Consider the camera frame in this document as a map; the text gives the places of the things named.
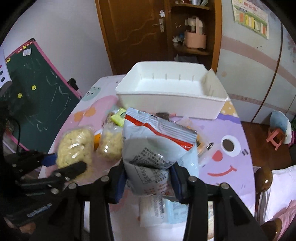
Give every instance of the white snack bag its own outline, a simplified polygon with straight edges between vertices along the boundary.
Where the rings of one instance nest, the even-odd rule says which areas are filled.
[[[122,157],[132,192],[174,197],[168,168],[176,161],[198,177],[196,136],[186,127],[128,108]]]

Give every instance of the door handle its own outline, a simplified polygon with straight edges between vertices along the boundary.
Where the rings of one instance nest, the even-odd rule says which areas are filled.
[[[160,26],[160,32],[161,33],[164,33],[164,31],[165,31],[162,18],[159,19],[159,23],[152,24],[152,26]]]

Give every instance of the chalkboard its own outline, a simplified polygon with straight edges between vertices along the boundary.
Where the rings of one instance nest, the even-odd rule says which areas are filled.
[[[0,100],[8,101],[20,123],[20,143],[48,152],[60,128],[79,102],[79,95],[62,79],[34,39],[6,58],[12,85]],[[13,136],[18,138],[14,124]]]

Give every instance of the black cable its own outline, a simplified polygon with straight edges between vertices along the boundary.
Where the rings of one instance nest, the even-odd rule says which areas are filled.
[[[19,129],[18,129],[18,133],[19,133],[19,135],[18,135],[18,139],[17,139],[17,148],[16,148],[16,153],[19,153],[20,151],[19,151],[19,146],[20,146],[20,123],[17,121],[17,119],[15,119],[14,117],[12,117],[12,116],[9,116],[9,119],[11,119],[11,120],[13,120],[15,123],[17,123],[17,125],[18,125],[18,127],[19,127]]]

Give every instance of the white plastic storage box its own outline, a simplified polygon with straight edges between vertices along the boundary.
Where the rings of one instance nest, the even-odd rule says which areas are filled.
[[[124,108],[214,120],[228,96],[213,70],[182,62],[136,63],[116,88]]]

